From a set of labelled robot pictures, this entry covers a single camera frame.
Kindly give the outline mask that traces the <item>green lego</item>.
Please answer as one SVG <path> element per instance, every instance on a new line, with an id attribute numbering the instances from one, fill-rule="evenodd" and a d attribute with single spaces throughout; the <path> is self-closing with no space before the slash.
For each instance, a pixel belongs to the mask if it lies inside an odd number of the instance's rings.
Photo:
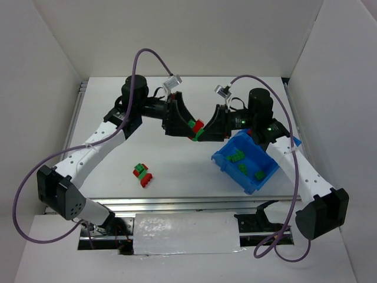
<path id="1" fill-rule="evenodd" d="M 188 124 L 189 124 L 189 126 L 190 126 L 191 128 L 193 128 L 193 127 L 196 125 L 196 121 L 194 121 L 194 120 L 189 120 Z"/>

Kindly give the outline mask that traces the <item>red brick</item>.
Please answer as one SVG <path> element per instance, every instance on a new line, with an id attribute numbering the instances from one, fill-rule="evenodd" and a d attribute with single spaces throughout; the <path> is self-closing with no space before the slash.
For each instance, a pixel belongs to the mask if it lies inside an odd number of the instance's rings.
<path id="1" fill-rule="evenodd" d="M 196 142 L 198 137 L 204 132 L 204 123 L 200 119 L 196 120 L 196 125 L 192 130 L 194 131 L 195 136 L 191 139 Z"/>

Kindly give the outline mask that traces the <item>green rounded lego brick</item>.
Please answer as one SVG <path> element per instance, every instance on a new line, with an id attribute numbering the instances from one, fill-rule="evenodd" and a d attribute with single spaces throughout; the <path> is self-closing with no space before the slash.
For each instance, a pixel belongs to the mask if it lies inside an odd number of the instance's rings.
<path id="1" fill-rule="evenodd" d="M 229 155 L 226 157 L 226 159 L 230 162 L 238 162 L 239 160 L 241 160 L 243 157 L 241 154 L 232 154 L 232 155 Z"/>

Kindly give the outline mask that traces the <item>small green lego cube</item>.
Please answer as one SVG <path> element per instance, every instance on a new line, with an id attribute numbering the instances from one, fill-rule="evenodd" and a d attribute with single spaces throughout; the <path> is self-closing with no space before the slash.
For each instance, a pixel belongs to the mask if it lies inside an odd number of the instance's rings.
<path id="1" fill-rule="evenodd" d="M 238 165 L 238 169 L 244 174 L 244 175 L 248 175 L 248 171 L 247 171 L 247 167 L 244 163 L 241 163 Z"/>

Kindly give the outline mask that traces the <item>green 2x4 lego brick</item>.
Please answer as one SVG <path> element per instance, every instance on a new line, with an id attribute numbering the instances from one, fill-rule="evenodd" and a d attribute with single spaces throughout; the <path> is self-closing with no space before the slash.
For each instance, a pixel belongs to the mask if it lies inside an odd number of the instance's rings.
<path id="1" fill-rule="evenodd" d="M 266 174 L 264 171 L 260 170 L 254 174 L 254 177 L 256 180 L 261 181 L 266 177 Z"/>

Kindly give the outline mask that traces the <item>green 2x3 lego brick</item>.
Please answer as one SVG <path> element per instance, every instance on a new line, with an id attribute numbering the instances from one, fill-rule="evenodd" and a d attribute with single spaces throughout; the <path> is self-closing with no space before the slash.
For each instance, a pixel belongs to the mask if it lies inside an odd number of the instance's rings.
<path id="1" fill-rule="evenodd" d="M 232 155 L 232 162 L 238 162 L 245 158 L 244 152 L 237 149 L 235 154 Z"/>

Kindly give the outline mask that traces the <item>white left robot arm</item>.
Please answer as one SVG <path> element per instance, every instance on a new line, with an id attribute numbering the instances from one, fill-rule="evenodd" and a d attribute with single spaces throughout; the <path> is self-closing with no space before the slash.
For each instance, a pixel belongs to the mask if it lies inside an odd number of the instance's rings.
<path id="1" fill-rule="evenodd" d="M 162 97 L 149 96 L 145 77 L 127 77 L 114 107 L 85 143 L 55 166 L 38 169 L 39 200 L 67 221 L 79 219 L 106 233 L 124 226 L 111 209 L 86 198 L 80 188 L 99 163 L 141 126 L 144 116 L 162 120 L 169 136 L 193 137 L 189 126 L 193 117 L 184 106 L 181 92 L 172 93 L 179 84 L 181 78 L 171 75 L 161 86 Z"/>

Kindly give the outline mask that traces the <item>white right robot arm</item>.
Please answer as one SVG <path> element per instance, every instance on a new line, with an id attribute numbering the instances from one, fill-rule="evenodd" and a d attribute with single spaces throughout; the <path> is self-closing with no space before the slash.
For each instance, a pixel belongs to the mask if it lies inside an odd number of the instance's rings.
<path id="1" fill-rule="evenodd" d="M 335 189 L 295 148 L 293 134 L 273 116 L 273 99 L 264 88 L 249 92 L 247 107 L 230 110 L 218 104 L 199 137 L 201 142 L 222 142 L 233 130 L 249 129 L 254 143 L 271 157 L 294 183 L 305 207 L 296 212 L 300 233 L 314 240 L 345 222 L 349 194 Z"/>

